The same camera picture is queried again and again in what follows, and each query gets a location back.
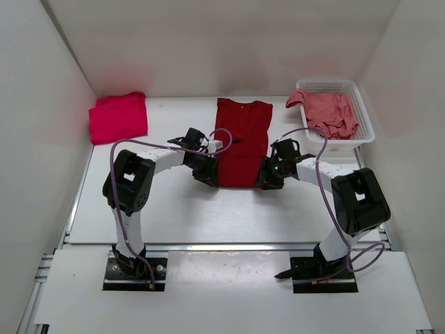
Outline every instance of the pink cloth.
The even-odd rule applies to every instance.
[[[354,139],[359,123],[348,94],[309,93],[297,89],[291,93],[286,108],[305,107],[307,125],[326,132],[329,139]]]
[[[145,94],[132,92],[98,99],[96,107],[90,109],[89,128],[91,143],[94,145],[146,135],[148,121]]]

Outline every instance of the laundry basket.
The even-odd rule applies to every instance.
[[[311,93],[336,92],[348,94],[353,103],[355,117],[359,123],[359,129],[354,139],[329,139],[327,150],[346,151],[352,150],[363,143],[370,143],[374,140],[375,134],[369,120],[368,112],[360,95],[359,88],[352,80],[345,79],[302,79],[297,81],[297,88],[301,88]],[[299,104],[303,124],[307,127],[305,108]],[[313,150],[320,150],[324,143],[324,138],[316,131],[305,130],[306,137]]]

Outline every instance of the white platform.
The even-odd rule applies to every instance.
[[[58,250],[35,322],[49,324],[49,334],[415,334],[431,328],[404,253],[385,252],[358,273],[356,294],[309,295],[293,294],[290,280],[275,281],[290,265],[287,252],[170,252],[164,292],[105,292],[108,251]]]
[[[270,142],[284,132],[302,127],[300,113],[284,107],[286,97],[235,97],[234,100],[273,104]],[[149,135],[140,140],[165,143],[184,135],[189,127],[209,134],[215,127],[216,98],[148,99],[147,112]],[[304,133],[298,132],[293,138],[300,141],[302,153],[306,153]],[[110,146],[94,148],[69,239],[72,244],[116,242],[114,218],[102,195],[102,185],[109,173]],[[120,148],[136,152],[147,149],[132,144],[122,144]],[[324,160],[358,168],[353,151],[341,155],[330,153]],[[318,242],[332,227],[316,186],[286,180],[280,191],[212,189],[195,181],[185,166],[154,178],[142,212],[143,239],[151,244]],[[377,231],[362,239],[379,240]]]

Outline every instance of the clothing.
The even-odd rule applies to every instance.
[[[113,143],[120,139],[144,136],[148,133],[145,94],[132,92],[108,96],[96,101],[90,109],[91,143]]]
[[[219,154],[218,181],[222,187],[252,188],[259,173],[261,159],[267,155],[272,104],[261,101],[238,103],[218,98],[215,128],[232,133],[230,149]],[[225,132],[216,132],[215,139],[229,143]]]
[[[297,89],[289,96],[286,108],[297,104],[305,106],[307,125],[322,129],[329,139],[354,139],[359,123],[348,94]]]

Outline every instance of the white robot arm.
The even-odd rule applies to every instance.
[[[257,186],[281,189],[287,177],[316,186],[321,183],[334,197],[332,215],[338,223],[338,228],[316,245],[313,260],[307,266],[285,271],[276,278],[290,278],[299,271],[308,271],[310,278],[316,280],[346,268],[350,248],[391,216],[373,171],[369,168],[348,170],[320,161],[317,175],[316,157],[301,155],[298,142],[286,139],[273,143],[272,148],[272,155],[264,157],[261,163]]]
[[[187,150],[212,153],[223,148],[222,141],[207,140],[202,132],[190,128],[185,137],[168,141],[171,146]],[[111,174],[108,175],[102,193],[115,217],[118,242],[113,245],[113,253],[120,269],[129,277],[139,277],[144,271],[144,263],[134,253],[145,257],[145,245],[140,233],[140,211],[148,200],[153,177],[163,170],[186,165],[193,170],[193,177],[210,186],[218,186],[217,168],[219,158],[205,157],[183,150],[153,148],[146,152],[119,152],[114,162],[119,207],[114,201]],[[120,210],[122,230],[118,216]]]

